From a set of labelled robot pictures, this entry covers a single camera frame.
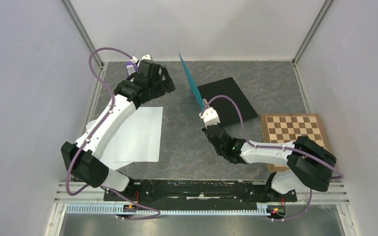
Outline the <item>black folder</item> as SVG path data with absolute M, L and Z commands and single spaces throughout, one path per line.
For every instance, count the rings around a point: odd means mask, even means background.
M 223 126 L 238 123 L 240 121 L 238 111 L 242 121 L 259 117 L 234 78 L 228 77 L 198 86 L 181 54 L 179 59 L 190 91 L 201 111 L 208 106 L 208 102 L 211 102 L 210 106 L 217 111 Z

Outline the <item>white paper sheets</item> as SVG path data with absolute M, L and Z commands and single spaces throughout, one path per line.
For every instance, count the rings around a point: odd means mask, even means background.
M 118 170 L 134 162 L 158 162 L 163 107 L 141 107 L 117 130 L 100 161 Z

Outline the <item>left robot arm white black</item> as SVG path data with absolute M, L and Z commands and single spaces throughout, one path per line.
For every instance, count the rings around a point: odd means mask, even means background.
M 93 188 L 116 190 L 124 201 L 133 198 L 130 178 L 101 162 L 108 143 L 121 125 L 144 103 L 176 89 L 166 66 L 142 59 L 137 71 L 118 83 L 111 101 L 91 129 L 75 142 L 61 147 L 67 178 L 74 176 Z

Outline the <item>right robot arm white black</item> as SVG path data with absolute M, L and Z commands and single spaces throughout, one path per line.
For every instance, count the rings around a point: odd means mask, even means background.
M 336 157 L 307 136 L 288 143 L 258 143 L 233 138 L 220 124 L 202 129 L 217 155 L 232 164 L 266 163 L 287 166 L 272 173 L 265 186 L 265 196 L 276 201 L 300 187 L 326 192 L 337 162 Z

